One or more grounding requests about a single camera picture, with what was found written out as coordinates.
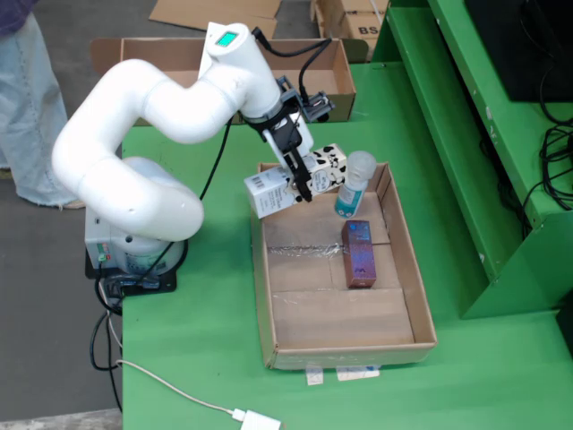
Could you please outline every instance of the clear bottle cap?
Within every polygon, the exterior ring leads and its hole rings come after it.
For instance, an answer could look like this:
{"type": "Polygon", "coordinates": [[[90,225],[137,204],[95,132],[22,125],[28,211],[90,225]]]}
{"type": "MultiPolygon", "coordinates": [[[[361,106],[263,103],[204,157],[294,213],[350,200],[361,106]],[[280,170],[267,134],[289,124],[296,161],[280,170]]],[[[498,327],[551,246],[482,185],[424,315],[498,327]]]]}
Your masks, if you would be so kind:
{"type": "Polygon", "coordinates": [[[376,159],[370,152],[356,150],[348,156],[348,179],[357,184],[369,181],[376,170],[376,159]]]}

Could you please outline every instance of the electrical cord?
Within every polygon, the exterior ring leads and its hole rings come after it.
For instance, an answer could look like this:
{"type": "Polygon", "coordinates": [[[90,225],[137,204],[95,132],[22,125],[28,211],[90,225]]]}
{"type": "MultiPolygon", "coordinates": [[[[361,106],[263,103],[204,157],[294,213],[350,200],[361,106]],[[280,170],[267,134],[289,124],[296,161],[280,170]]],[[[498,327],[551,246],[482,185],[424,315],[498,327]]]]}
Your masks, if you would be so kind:
{"type": "MultiPolygon", "coordinates": [[[[104,290],[103,285],[101,285],[101,281],[99,282],[99,294],[101,294],[101,296],[104,298],[104,302],[106,302],[107,305],[109,305],[109,303],[107,302],[107,295],[106,295],[106,291],[104,290]]],[[[115,327],[114,327],[114,322],[113,319],[111,318],[111,313],[109,311],[107,311],[107,322],[109,325],[109,329],[111,330],[111,334],[114,336],[115,341],[117,342],[117,345],[119,345],[119,348],[123,348],[124,346],[122,345],[121,340],[119,339],[119,337],[117,336],[117,333],[115,332],[115,327]]]]}
{"type": "Polygon", "coordinates": [[[259,40],[262,47],[264,47],[274,56],[289,58],[293,56],[300,56],[301,54],[305,54],[314,49],[318,49],[314,54],[312,54],[312,56],[306,61],[306,63],[304,63],[300,73],[298,74],[298,90],[301,93],[301,98],[303,99],[303,103],[308,104],[308,99],[309,99],[308,93],[306,92],[306,88],[304,87],[304,72],[306,72],[306,69],[308,69],[308,67],[312,64],[312,62],[316,59],[316,57],[319,56],[328,47],[332,39],[328,38],[321,40],[320,42],[310,45],[309,47],[298,49],[297,51],[280,52],[270,45],[269,41],[267,40],[267,38],[265,38],[265,35],[262,34],[262,31],[259,27],[255,27],[255,29],[252,31],[252,34],[257,40],[259,40]]]}
{"type": "Polygon", "coordinates": [[[215,410],[220,410],[221,412],[226,412],[229,415],[233,415],[233,411],[231,409],[227,409],[227,408],[222,408],[220,406],[217,405],[213,405],[211,403],[208,403],[206,401],[203,400],[199,400],[193,396],[190,396],[189,394],[187,394],[184,391],[179,390],[178,388],[176,388],[174,385],[172,385],[171,383],[168,383],[166,380],[160,378],[159,376],[157,376],[156,374],[153,374],[152,372],[150,372],[147,369],[144,369],[143,367],[141,367],[140,365],[136,365],[135,363],[132,363],[131,361],[126,361],[126,360],[117,360],[116,363],[118,365],[127,365],[129,367],[133,367],[134,369],[139,370],[140,372],[145,373],[147,376],[155,379],[157,382],[162,383],[163,385],[165,385],[168,389],[175,391],[177,394],[185,397],[186,399],[190,400],[190,401],[194,401],[195,403],[199,403],[202,406],[206,406],[207,408],[211,408],[211,409],[215,409],[215,410]]]}
{"type": "Polygon", "coordinates": [[[241,425],[241,429],[243,430],[279,430],[279,428],[283,428],[280,421],[271,418],[265,417],[264,415],[258,414],[257,412],[253,412],[252,410],[241,410],[241,409],[227,409],[221,406],[213,405],[212,403],[208,403],[207,401],[199,400],[196,397],[190,396],[185,391],[179,390],[177,387],[168,383],[165,379],[160,378],[156,374],[153,374],[149,370],[141,367],[140,365],[136,365],[131,361],[126,360],[117,360],[116,363],[118,365],[126,365],[132,367],[140,372],[146,374],[150,378],[155,379],[158,383],[162,383],[165,385],[169,390],[172,390],[179,394],[180,396],[185,397],[186,399],[193,401],[199,405],[202,405],[206,408],[215,409],[221,412],[225,412],[226,414],[230,415],[235,421],[239,421],[243,423],[241,425]]]}
{"type": "Polygon", "coordinates": [[[559,204],[559,206],[564,209],[565,211],[570,211],[573,209],[571,207],[571,203],[573,203],[573,193],[568,193],[566,191],[560,190],[556,188],[552,181],[560,176],[566,175],[573,171],[573,168],[567,168],[562,172],[556,175],[550,175],[550,165],[551,163],[563,161],[564,159],[572,159],[573,160],[573,117],[570,119],[559,119],[555,117],[547,108],[545,104],[545,99],[543,96],[543,90],[545,87],[545,82],[547,77],[555,68],[555,57],[553,54],[548,51],[546,48],[543,47],[541,43],[535,40],[530,32],[527,30],[526,25],[523,21],[524,16],[524,6],[521,8],[521,16],[519,17],[519,23],[521,24],[521,29],[529,39],[529,41],[533,44],[533,46],[544,56],[547,56],[549,59],[552,60],[552,64],[548,67],[547,71],[543,74],[543,77],[539,83],[539,106],[543,111],[543,114],[549,121],[554,123],[555,125],[547,129],[545,135],[543,137],[542,147],[539,151],[539,158],[541,161],[541,168],[542,168],[542,180],[531,187],[529,192],[526,195],[526,198],[523,201],[521,207],[521,223],[522,223],[522,235],[525,239],[528,235],[529,231],[531,231],[532,227],[529,223],[529,220],[526,216],[526,206],[529,202],[533,191],[540,185],[543,186],[543,190],[551,196],[551,198],[559,204]],[[567,143],[565,146],[558,146],[556,150],[553,150],[552,145],[555,145],[558,142],[561,142],[563,139],[567,139],[567,143]]]}
{"type": "MultiPolygon", "coordinates": [[[[219,149],[217,158],[215,159],[215,163],[213,164],[213,168],[210,171],[209,174],[209,178],[207,179],[207,182],[205,184],[205,186],[203,187],[203,191],[201,192],[201,196],[200,196],[200,200],[203,200],[203,197],[205,197],[205,194],[207,193],[207,191],[209,190],[211,181],[213,179],[213,177],[215,176],[215,171],[217,170],[218,167],[218,163],[221,161],[221,157],[223,156],[223,151],[225,150],[225,147],[227,146],[227,138],[231,129],[231,124],[233,123],[233,118],[229,118],[229,120],[227,121],[227,126],[225,128],[225,133],[223,135],[223,142],[221,143],[221,148],[219,149]]],[[[140,281],[143,280],[146,276],[148,276],[153,269],[155,268],[155,266],[157,266],[157,264],[161,261],[161,259],[164,257],[164,255],[167,253],[167,251],[169,251],[169,249],[171,249],[171,246],[173,246],[175,242],[171,242],[169,243],[169,245],[167,245],[167,247],[163,250],[163,252],[159,255],[159,257],[155,260],[155,262],[153,264],[151,264],[150,268],[146,270],[146,272],[140,277],[140,281]]],[[[179,266],[181,266],[181,264],[183,263],[183,260],[185,258],[185,256],[187,255],[187,249],[188,249],[188,241],[185,240],[184,243],[184,253],[181,256],[180,261],[177,263],[177,265],[175,266],[175,268],[178,268],[179,266]]],[[[91,335],[91,340],[90,340],[90,362],[91,365],[93,366],[94,369],[100,371],[100,372],[109,372],[109,378],[111,380],[111,385],[112,385],[112,389],[114,391],[114,398],[115,398],[115,403],[117,404],[117,407],[119,408],[119,410],[121,412],[123,412],[123,407],[121,404],[121,401],[119,399],[119,395],[117,393],[117,386],[115,384],[115,377],[113,374],[113,371],[115,369],[117,369],[118,364],[112,365],[112,349],[111,349],[111,335],[110,332],[113,333],[113,336],[115,338],[115,340],[117,341],[117,344],[119,345],[120,348],[120,353],[123,353],[123,341],[119,340],[117,338],[117,334],[115,333],[115,329],[114,329],[114,325],[113,322],[111,320],[112,315],[111,314],[117,314],[119,316],[122,316],[123,311],[119,308],[119,304],[123,301],[123,299],[121,299],[118,304],[116,306],[110,306],[109,303],[107,302],[107,295],[106,292],[103,288],[103,286],[101,285],[100,281],[101,281],[101,273],[102,273],[102,267],[101,267],[101,263],[99,264],[98,267],[98,276],[96,277],[96,284],[95,284],[95,289],[96,289],[96,297],[98,298],[98,301],[106,308],[106,311],[99,317],[98,321],[96,322],[96,326],[92,332],[91,335]],[[104,322],[104,320],[106,320],[107,318],[107,323],[106,323],[106,334],[107,334],[107,367],[103,367],[100,366],[96,363],[96,359],[94,356],[94,344],[96,341],[96,338],[98,336],[98,331],[99,331],[99,327],[101,326],[101,324],[104,322]]],[[[128,362],[123,362],[121,360],[118,360],[117,363],[126,363],[129,366],[136,366],[133,365],[132,363],[128,363],[128,362]]],[[[155,375],[152,375],[151,373],[149,373],[150,376],[154,377],[154,379],[157,379],[157,377],[155,375]]],[[[215,405],[210,405],[209,403],[205,403],[205,406],[209,406],[209,407],[213,407],[214,409],[219,409],[219,407],[215,406],[215,405]]],[[[237,419],[234,416],[234,412],[229,410],[229,409],[225,409],[226,412],[230,413],[235,419],[237,419]]]]}
{"type": "MultiPolygon", "coordinates": [[[[568,168],[567,170],[563,170],[562,172],[558,173],[557,175],[553,175],[550,177],[551,180],[553,179],[557,179],[560,176],[566,175],[567,173],[573,172],[573,168],[568,168]]],[[[534,186],[531,187],[531,189],[529,190],[529,193],[527,193],[526,198],[523,201],[523,205],[521,206],[521,211],[522,211],[522,215],[521,215],[521,219],[524,219],[525,221],[527,221],[527,216],[526,216],[526,206],[527,203],[529,202],[529,199],[531,197],[531,194],[533,193],[533,191],[535,191],[535,188],[537,188],[539,185],[543,184],[543,181],[539,181],[537,184],[535,184],[534,186]]],[[[525,239],[527,237],[528,231],[526,231],[525,227],[523,230],[523,238],[525,239]]]]}
{"type": "Polygon", "coordinates": [[[115,385],[114,369],[117,369],[118,364],[112,365],[111,361],[111,336],[109,335],[109,324],[106,324],[106,334],[107,334],[107,368],[109,372],[109,379],[111,380],[111,387],[114,391],[115,404],[120,412],[124,412],[122,408],[122,402],[119,400],[119,395],[117,394],[117,386],[115,385]]]}
{"type": "Polygon", "coordinates": [[[90,363],[91,366],[100,371],[100,372],[107,372],[108,370],[113,370],[113,369],[117,369],[117,365],[115,366],[108,366],[108,367],[103,367],[101,365],[98,365],[96,363],[96,358],[94,355],[94,345],[96,343],[96,338],[98,336],[98,331],[99,331],[99,327],[101,326],[101,323],[104,322],[104,320],[107,318],[107,312],[104,312],[98,319],[98,321],[96,322],[96,326],[93,329],[93,332],[91,333],[91,340],[90,340],[90,363]]]}
{"type": "Polygon", "coordinates": [[[107,304],[107,301],[104,300],[104,298],[101,296],[101,291],[99,290],[99,282],[101,281],[101,273],[102,268],[101,268],[101,263],[99,264],[98,267],[98,275],[96,276],[96,280],[94,282],[94,289],[96,291],[96,297],[98,298],[98,301],[101,303],[102,306],[104,306],[106,308],[106,310],[112,314],[116,314],[119,316],[122,316],[123,311],[119,308],[119,307],[113,307],[107,304]]]}
{"type": "Polygon", "coordinates": [[[232,123],[233,123],[233,117],[229,118],[229,120],[227,121],[227,126],[225,127],[225,133],[223,134],[223,142],[221,143],[221,148],[218,150],[217,158],[215,159],[215,164],[213,164],[211,173],[209,174],[209,178],[207,179],[207,182],[203,187],[203,191],[201,192],[199,200],[203,200],[203,197],[205,197],[207,190],[209,190],[209,186],[211,185],[211,180],[215,176],[215,171],[217,170],[218,163],[221,161],[221,157],[223,156],[223,151],[225,150],[225,146],[227,145],[227,138],[229,137],[229,132],[231,131],[232,123]]]}
{"type": "MultiPolygon", "coordinates": [[[[223,156],[223,151],[225,150],[225,147],[227,146],[227,138],[229,136],[229,132],[231,131],[231,124],[232,123],[233,123],[233,117],[229,118],[229,120],[227,121],[227,126],[225,127],[225,133],[223,134],[223,142],[221,143],[221,148],[218,150],[217,158],[215,159],[215,164],[213,164],[213,167],[212,167],[210,174],[209,174],[209,178],[207,179],[207,182],[205,183],[205,186],[203,187],[203,191],[201,192],[201,196],[199,197],[199,200],[203,200],[203,197],[205,197],[207,190],[209,190],[209,186],[211,185],[211,181],[213,180],[213,177],[215,176],[215,171],[217,170],[218,163],[221,161],[221,157],[223,156]]],[[[155,260],[155,262],[153,262],[153,264],[151,264],[151,266],[145,271],[145,273],[143,273],[141,275],[140,282],[142,282],[145,279],[145,277],[148,276],[153,271],[153,269],[155,269],[155,266],[157,266],[159,264],[161,259],[165,256],[165,254],[167,254],[167,251],[169,251],[171,249],[171,246],[173,246],[174,243],[175,242],[170,242],[169,245],[167,245],[167,247],[163,250],[163,252],[159,255],[159,257],[155,260]]]]}
{"type": "Polygon", "coordinates": [[[303,99],[303,103],[305,105],[308,105],[308,94],[303,84],[304,72],[306,72],[306,69],[308,69],[308,67],[312,64],[312,62],[316,60],[316,57],[319,56],[329,46],[331,41],[332,39],[324,39],[324,41],[321,44],[321,47],[319,47],[316,50],[316,52],[312,54],[308,60],[306,60],[306,63],[304,63],[300,73],[298,74],[298,90],[301,93],[301,98],[303,99]]]}

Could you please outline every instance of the jeans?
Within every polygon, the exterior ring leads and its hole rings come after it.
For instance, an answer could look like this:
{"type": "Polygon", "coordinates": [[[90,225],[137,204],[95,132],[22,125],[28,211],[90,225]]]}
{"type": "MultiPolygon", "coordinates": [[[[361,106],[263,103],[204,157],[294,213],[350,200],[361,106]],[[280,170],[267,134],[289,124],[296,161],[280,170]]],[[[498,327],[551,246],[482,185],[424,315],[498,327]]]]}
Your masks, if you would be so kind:
{"type": "Polygon", "coordinates": [[[67,121],[62,93],[33,14],[0,37],[0,168],[10,168],[16,193],[36,204],[76,199],[55,178],[52,148],[67,121]]]}

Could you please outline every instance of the green table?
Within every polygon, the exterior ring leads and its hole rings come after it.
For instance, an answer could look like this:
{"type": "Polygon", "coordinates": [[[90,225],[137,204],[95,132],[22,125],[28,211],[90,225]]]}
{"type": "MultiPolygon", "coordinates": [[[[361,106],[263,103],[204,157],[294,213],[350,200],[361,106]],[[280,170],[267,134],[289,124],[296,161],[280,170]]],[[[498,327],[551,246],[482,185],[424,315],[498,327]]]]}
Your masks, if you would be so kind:
{"type": "MultiPolygon", "coordinates": [[[[289,429],[537,429],[571,426],[573,362],[553,313],[463,321],[487,283],[475,246],[401,63],[353,66],[358,96],[349,123],[311,125],[316,147],[371,151],[388,161],[414,242],[439,346],[419,365],[340,383],[327,371],[266,369],[252,277],[250,208],[243,179],[275,161],[245,125],[233,126],[204,200],[175,293],[124,302],[124,357],[202,400],[253,409],[289,429]]],[[[200,192],[221,133],[200,145],[134,128],[124,155],[154,159],[200,192]]],[[[124,429],[238,429],[226,414],[191,403],[124,369],[124,429]]]]}

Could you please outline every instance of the concrete floor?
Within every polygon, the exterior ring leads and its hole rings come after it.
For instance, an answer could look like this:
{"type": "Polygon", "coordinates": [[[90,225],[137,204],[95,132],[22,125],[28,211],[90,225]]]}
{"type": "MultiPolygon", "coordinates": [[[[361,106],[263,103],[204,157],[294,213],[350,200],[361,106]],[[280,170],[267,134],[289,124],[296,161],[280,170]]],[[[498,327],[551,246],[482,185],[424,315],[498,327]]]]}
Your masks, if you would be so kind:
{"type": "MultiPolygon", "coordinates": [[[[92,39],[202,36],[202,31],[149,21],[154,3],[38,3],[35,14],[68,113],[98,80],[89,58],[92,39]]],[[[277,39],[318,37],[309,0],[283,0],[277,19],[277,39]]],[[[83,211],[29,204],[16,197],[10,179],[0,179],[0,421],[115,406],[107,375],[92,370],[88,358],[101,308],[92,283],[83,277],[83,217],[83,211]]],[[[28,421],[0,428],[84,428],[74,419],[69,425],[28,421]]],[[[97,428],[110,428],[104,422],[97,428]]]]}

